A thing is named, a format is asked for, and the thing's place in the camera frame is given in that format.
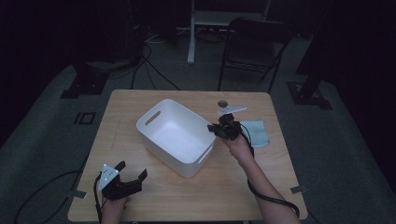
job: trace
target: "black cable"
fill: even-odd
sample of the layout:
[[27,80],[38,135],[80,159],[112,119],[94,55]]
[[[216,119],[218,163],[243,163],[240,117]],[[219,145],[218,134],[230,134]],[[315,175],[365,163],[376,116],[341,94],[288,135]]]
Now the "black cable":
[[154,88],[154,90],[157,90],[157,88],[155,87],[154,81],[152,80],[151,75],[149,74],[149,68],[146,64],[145,64],[145,67],[146,67],[146,71],[148,73],[148,78],[149,78],[149,81],[151,82],[152,87]]
[[133,69],[131,69],[131,71],[128,71],[128,69],[127,69],[127,70],[125,70],[126,72],[124,74],[120,75],[119,77],[109,77],[108,80],[115,80],[115,79],[120,79],[122,77],[126,77],[129,74],[131,74],[131,72],[133,72],[135,69],[136,69],[136,66]]
[[[205,39],[205,38],[200,37],[200,35],[213,35],[217,40]],[[211,31],[201,32],[195,36],[195,39],[201,40],[201,41],[205,42],[206,44],[221,44],[224,42],[224,36],[222,36],[221,34],[216,34]]]
[[127,70],[129,70],[131,68],[135,68],[135,67],[136,67],[136,61],[134,61],[134,60],[131,60],[128,63],[125,63],[125,64],[120,64],[120,65],[114,66],[112,68],[107,68],[107,69],[106,68],[98,68],[98,67],[91,66],[93,71],[107,72],[107,73],[113,73],[113,72],[116,72],[116,71],[127,71]]
[[[15,217],[14,217],[14,224],[17,224],[17,223],[18,223],[18,217],[19,217],[19,215],[20,215],[22,209],[26,206],[26,204],[28,204],[28,203],[30,202],[30,200],[32,200],[32,199],[37,195],[37,193],[38,193],[40,190],[44,189],[44,188],[45,188],[46,186],[48,186],[49,184],[51,184],[52,182],[54,182],[55,180],[57,180],[57,179],[59,179],[59,178],[61,178],[61,177],[64,177],[65,175],[80,174],[80,173],[82,173],[82,172],[81,172],[81,171],[70,171],[70,172],[66,172],[66,173],[64,173],[64,174],[61,174],[61,175],[56,176],[55,178],[53,178],[53,179],[51,179],[49,182],[47,182],[44,186],[42,186],[41,188],[37,189],[32,195],[30,195],[30,197],[29,197],[29,198],[22,204],[22,206],[18,209],[18,212],[17,212],[17,214],[16,214]],[[77,177],[75,178],[75,181],[73,182],[72,188],[76,185],[77,180],[78,180],[78,175],[77,175]],[[49,216],[46,220],[44,220],[43,222],[40,222],[40,223],[41,223],[41,224],[47,223],[47,222],[49,222],[53,217],[55,217],[55,215],[62,209],[62,207],[64,206],[64,204],[67,202],[67,199],[68,199],[68,198],[66,197],[66,198],[64,199],[64,201],[61,203],[61,205],[58,207],[58,209],[57,209],[54,213],[52,213],[52,215]]]
[[102,203],[102,206],[100,208],[103,208],[103,206],[105,206],[105,203],[107,203],[107,201],[108,201],[108,198],[105,199],[105,202]]
[[136,79],[136,73],[137,73],[137,71],[138,71],[138,69],[143,65],[143,63],[148,63],[156,72],[157,72],[157,74],[158,75],[160,75],[163,79],[165,79],[168,83],[170,83],[172,86],[174,86],[178,91],[180,91],[180,88],[177,86],[177,85],[175,85],[171,80],[169,80],[167,77],[165,77],[150,61],[149,61],[149,56],[151,55],[151,52],[152,52],[152,50],[151,50],[151,47],[149,46],[149,45],[147,45],[147,44],[145,44],[144,45],[146,48],[148,48],[148,50],[149,50],[149,54],[148,54],[148,57],[145,57],[145,56],[143,56],[143,55],[141,55],[141,57],[143,58],[143,60],[142,60],[142,62],[137,66],[137,68],[134,70],[134,75],[133,75],[133,77],[132,77],[132,82],[131,82],[131,90],[133,90],[134,89],[134,82],[135,82],[135,79]]
[[102,172],[100,172],[99,176],[96,177],[95,182],[93,183],[93,196],[95,197],[95,202],[96,202],[95,208],[96,208],[96,213],[98,214],[99,223],[102,223],[102,207],[99,204],[98,194],[96,192],[96,186],[101,175]]
[[[230,123],[237,131],[239,130],[239,129],[237,129],[230,121],[229,121],[229,123]],[[245,138],[245,140],[246,140],[246,142],[247,142],[247,145],[248,145],[249,148],[250,148],[251,155],[254,157],[254,149],[253,149],[253,146],[251,145],[251,142],[250,142],[250,134],[248,133],[249,138],[247,138],[247,136],[246,136],[243,132],[241,132],[241,131],[238,131],[238,132]],[[262,195],[262,194],[260,194],[257,190],[255,190],[255,189],[253,188],[253,186],[250,184],[250,182],[249,182],[248,180],[247,180],[247,186],[248,186],[248,188],[250,189],[250,191],[251,191],[255,196],[257,196],[257,197],[259,197],[259,198],[261,198],[261,199],[263,199],[263,200],[265,200],[265,201],[271,202],[271,203],[278,203],[278,204],[286,205],[286,206],[288,206],[288,207],[290,207],[290,208],[292,208],[292,209],[294,210],[294,212],[295,212],[295,214],[296,214],[297,217],[300,217],[300,210],[299,210],[299,208],[298,208],[294,203],[290,203],[290,202],[285,201],[285,200],[280,200],[280,199],[276,199],[276,198],[272,198],[272,197],[268,197],[268,196]]]

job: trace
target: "black chair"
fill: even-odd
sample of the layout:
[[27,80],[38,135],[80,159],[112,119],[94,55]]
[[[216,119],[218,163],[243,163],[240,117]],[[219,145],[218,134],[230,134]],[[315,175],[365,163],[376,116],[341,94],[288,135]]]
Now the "black chair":
[[232,20],[227,28],[218,91],[221,88],[224,67],[229,63],[231,67],[246,67],[264,72],[262,80],[275,68],[268,88],[270,93],[282,53],[292,38],[292,31],[284,22],[244,17]]

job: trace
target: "bin handle hole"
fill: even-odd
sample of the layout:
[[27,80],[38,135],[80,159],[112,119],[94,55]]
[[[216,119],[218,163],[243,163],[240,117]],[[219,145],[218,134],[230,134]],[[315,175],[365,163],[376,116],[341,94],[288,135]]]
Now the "bin handle hole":
[[158,116],[160,116],[160,114],[161,111],[155,113],[151,118],[148,119],[148,121],[146,121],[145,125],[148,126],[153,120],[155,120]]

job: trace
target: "gray carpet floor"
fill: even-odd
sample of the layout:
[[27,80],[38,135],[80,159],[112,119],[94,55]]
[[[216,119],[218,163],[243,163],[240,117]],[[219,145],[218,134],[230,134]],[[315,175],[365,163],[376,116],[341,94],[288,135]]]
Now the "gray carpet floor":
[[[213,35],[198,36],[216,40]],[[153,38],[148,43],[152,49],[149,61],[183,91],[215,91],[223,43],[210,44],[197,39],[195,64],[187,64],[188,42],[185,35],[179,37],[177,45]],[[306,206],[317,219],[309,216],[302,222],[395,223],[395,195],[337,89],[323,81],[319,84],[319,90],[333,110],[321,110],[316,105],[295,105],[291,99],[286,82],[306,79],[295,72],[308,46],[309,40],[293,39],[286,49],[271,93],[299,183],[308,189],[304,193]],[[107,69],[123,63],[91,65]],[[67,172],[78,171],[83,165],[111,92],[130,89],[133,72],[111,73],[101,95],[60,99],[75,75],[72,66],[57,75],[2,146],[0,223],[13,223],[17,214],[17,223],[40,223],[52,214],[49,223],[71,223],[67,219],[71,199],[65,195],[78,174]],[[261,82],[260,77],[227,70],[222,90],[266,91],[269,78]],[[135,74],[134,89],[175,88],[146,63]],[[75,124],[78,113],[95,113],[92,124]],[[25,203],[35,190],[61,174],[66,175]]]

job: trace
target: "white plastic bin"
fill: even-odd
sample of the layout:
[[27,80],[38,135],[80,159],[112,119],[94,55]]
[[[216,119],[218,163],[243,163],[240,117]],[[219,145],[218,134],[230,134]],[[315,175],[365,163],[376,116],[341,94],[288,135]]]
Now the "white plastic bin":
[[216,136],[207,120],[185,106],[166,99],[136,123],[145,147],[175,172],[193,177],[212,152]]

